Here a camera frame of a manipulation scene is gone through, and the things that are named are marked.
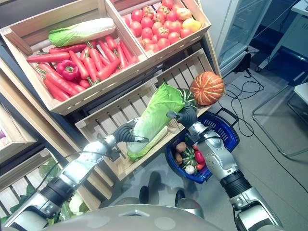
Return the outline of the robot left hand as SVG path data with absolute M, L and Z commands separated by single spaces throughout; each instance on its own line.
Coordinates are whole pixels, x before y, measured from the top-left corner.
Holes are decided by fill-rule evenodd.
M 120 127 L 118 127 L 112 134 L 116 142 L 148 143 L 149 142 L 148 138 L 136 136 L 131 133 L 138 120 L 139 118 L 134 118 L 128 121 L 127 123 L 121 125 Z

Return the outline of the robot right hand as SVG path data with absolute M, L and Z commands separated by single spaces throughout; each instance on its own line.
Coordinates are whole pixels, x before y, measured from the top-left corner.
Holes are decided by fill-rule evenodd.
M 185 128 L 190 128 L 197 122 L 197 113 L 190 105 L 185 105 L 179 112 L 167 112 L 168 118 L 175 119 L 178 123 L 182 124 Z

